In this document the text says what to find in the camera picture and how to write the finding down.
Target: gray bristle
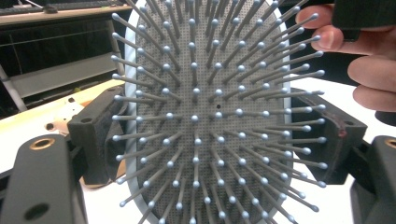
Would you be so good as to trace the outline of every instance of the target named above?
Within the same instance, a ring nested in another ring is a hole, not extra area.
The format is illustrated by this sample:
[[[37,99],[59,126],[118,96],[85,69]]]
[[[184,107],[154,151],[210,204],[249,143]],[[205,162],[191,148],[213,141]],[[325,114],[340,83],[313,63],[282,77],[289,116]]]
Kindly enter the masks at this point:
[[[290,69],[323,54],[289,61],[291,54],[320,39],[289,46],[304,31],[302,25],[318,17],[284,28],[307,0],[283,15],[277,14],[280,0],[127,2],[134,9],[130,23],[113,14],[127,29],[127,38],[113,37],[130,54],[111,58],[127,71],[113,75],[127,89],[115,100],[130,107],[130,115],[113,116],[128,122],[128,133],[113,136],[128,146],[117,157],[128,167],[117,183],[127,182],[132,195],[120,206],[139,198],[139,223],[161,224],[276,223],[276,211],[296,223],[281,206],[288,196],[317,212],[290,185],[296,179],[326,186],[292,168],[298,162],[327,169],[323,162],[293,158],[294,152],[311,153],[293,144],[327,141],[291,138],[291,132],[311,132],[324,123],[290,122],[292,114],[325,109],[290,108],[290,97],[323,94],[290,92],[289,82],[324,75],[322,70],[308,72],[309,64]]]

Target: human hand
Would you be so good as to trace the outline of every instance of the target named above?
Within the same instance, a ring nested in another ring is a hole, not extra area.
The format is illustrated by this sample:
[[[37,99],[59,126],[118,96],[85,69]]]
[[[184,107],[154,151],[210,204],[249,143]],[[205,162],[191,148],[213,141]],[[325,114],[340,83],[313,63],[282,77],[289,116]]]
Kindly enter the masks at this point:
[[[318,18],[304,25],[317,29],[317,50],[363,54],[348,67],[349,76],[361,85],[353,91],[356,102],[369,109],[396,112],[396,26],[361,30],[356,42],[344,42],[341,30],[332,26],[333,5],[304,8],[296,21],[303,21],[313,13]]]

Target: hairbrush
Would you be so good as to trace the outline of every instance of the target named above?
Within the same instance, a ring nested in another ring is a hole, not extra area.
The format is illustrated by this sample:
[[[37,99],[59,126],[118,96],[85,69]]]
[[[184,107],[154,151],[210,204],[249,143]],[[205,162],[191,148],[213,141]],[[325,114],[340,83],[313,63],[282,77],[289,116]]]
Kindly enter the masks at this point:
[[[304,31],[302,25],[286,28],[284,21],[307,2],[303,0],[280,15],[283,1],[262,0],[166,0],[133,3],[129,21],[117,14],[126,36],[113,34],[125,45],[128,115],[126,175],[131,196],[120,206],[135,202],[142,212],[139,223],[276,223],[281,213],[291,223],[292,214],[282,208],[288,197],[312,209],[305,194],[291,180],[326,187],[293,169],[302,163],[325,170],[325,162],[305,161],[303,144],[326,144],[326,137],[293,139],[292,133],[310,133],[324,119],[293,122],[295,114],[325,110],[325,105],[291,107],[290,99],[323,94],[322,91],[290,91],[290,82],[321,77],[309,64],[294,63],[323,53],[289,60],[289,56],[318,41],[314,36],[289,45]]]

